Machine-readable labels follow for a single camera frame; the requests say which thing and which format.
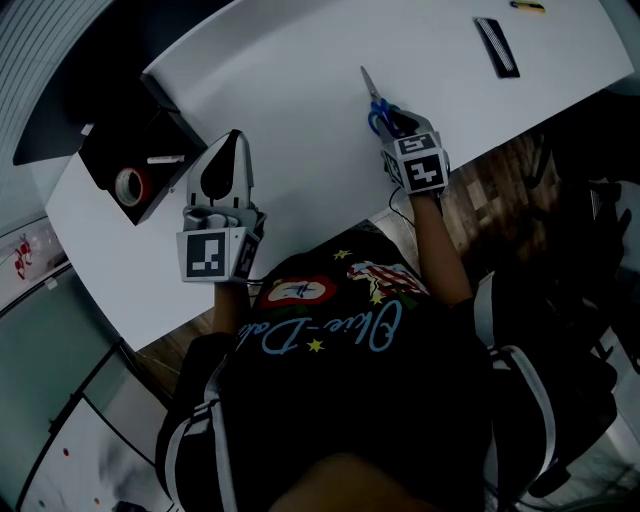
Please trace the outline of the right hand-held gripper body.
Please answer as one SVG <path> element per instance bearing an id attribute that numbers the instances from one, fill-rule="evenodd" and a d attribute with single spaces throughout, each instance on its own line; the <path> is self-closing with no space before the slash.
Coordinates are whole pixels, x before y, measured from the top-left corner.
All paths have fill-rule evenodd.
<path id="1" fill-rule="evenodd" d="M 406 194 L 442 194 L 448 186 L 450 164 L 438 132 L 387 141 L 382 155 L 391 179 Z"/>

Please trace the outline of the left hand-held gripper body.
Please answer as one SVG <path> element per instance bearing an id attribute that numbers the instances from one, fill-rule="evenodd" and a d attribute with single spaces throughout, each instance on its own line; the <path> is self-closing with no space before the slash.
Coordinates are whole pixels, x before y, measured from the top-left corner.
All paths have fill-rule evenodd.
<path id="1" fill-rule="evenodd" d="M 187 206 L 176 234 L 184 282 L 245 283 L 264 236 L 266 215 L 254 208 Z"/>

